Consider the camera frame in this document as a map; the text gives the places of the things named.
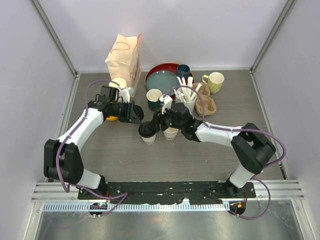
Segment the stack of white paper cups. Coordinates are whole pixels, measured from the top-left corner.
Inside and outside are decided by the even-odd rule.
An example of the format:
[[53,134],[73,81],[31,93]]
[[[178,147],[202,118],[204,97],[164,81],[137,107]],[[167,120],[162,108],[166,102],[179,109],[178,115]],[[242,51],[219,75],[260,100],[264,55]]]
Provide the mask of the stack of white paper cups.
[[117,88],[119,90],[122,90],[127,87],[127,82],[125,79],[121,77],[116,77],[111,80],[111,82],[109,83],[109,86],[112,88]]

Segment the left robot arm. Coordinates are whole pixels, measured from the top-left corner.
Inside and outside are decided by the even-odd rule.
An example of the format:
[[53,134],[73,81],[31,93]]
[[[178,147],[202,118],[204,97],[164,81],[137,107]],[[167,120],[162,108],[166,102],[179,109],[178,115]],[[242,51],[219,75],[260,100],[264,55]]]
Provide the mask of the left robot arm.
[[86,101],[85,109],[73,126],[58,139],[44,144],[44,176],[71,185],[89,188],[89,194],[100,200],[107,192],[104,177],[84,168],[81,149],[90,135],[107,118],[122,123],[140,124],[142,108],[130,99],[132,87],[102,86],[95,100]]

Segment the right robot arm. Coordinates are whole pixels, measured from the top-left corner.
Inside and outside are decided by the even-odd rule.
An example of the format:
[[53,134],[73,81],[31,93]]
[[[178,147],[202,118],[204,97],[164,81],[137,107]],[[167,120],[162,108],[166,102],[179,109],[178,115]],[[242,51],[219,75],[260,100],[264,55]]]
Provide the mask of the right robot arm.
[[182,103],[154,112],[152,120],[142,123],[139,131],[154,135],[169,128],[180,130],[189,141],[214,143],[234,150],[239,165],[225,182],[225,194],[233,198],[243,193],[245,184],[260,174],[276,153],[275,146],[255,124],[239,127],[211,124],[194,118]]

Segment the white paper cup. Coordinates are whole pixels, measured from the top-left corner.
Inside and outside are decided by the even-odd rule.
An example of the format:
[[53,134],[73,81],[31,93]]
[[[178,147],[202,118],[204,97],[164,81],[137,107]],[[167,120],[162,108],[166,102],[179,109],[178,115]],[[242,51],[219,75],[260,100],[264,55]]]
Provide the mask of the white paper cup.
[[163,131],[164,137],[167,140],[174,140],[178,134],[178,129],[173,127],[168,127],[165,131]]
[[144,142],[145,144],[151,145],[151,144],[153,144],[153,143],[155,142],[155,140],[156,140],[156,135],[157,135],[157,134],[154,134],[154,135],[149,136],[149,137],[142,136],[141,138],[142,138],[142,140],[143,140],[143,142]]

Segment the black cup lid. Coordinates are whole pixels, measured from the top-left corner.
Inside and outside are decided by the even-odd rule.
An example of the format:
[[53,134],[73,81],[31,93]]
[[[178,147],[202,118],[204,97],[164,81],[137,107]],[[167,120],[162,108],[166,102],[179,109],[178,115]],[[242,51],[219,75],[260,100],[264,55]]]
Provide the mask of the black cup lid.
[[156,132],[151,131],[148,128],[148,123],[150,121],[145,121],[143,123],[140,124],[139,128],[138,128],[138,133],[141,137],[151,137],[152,135],[156,134]]

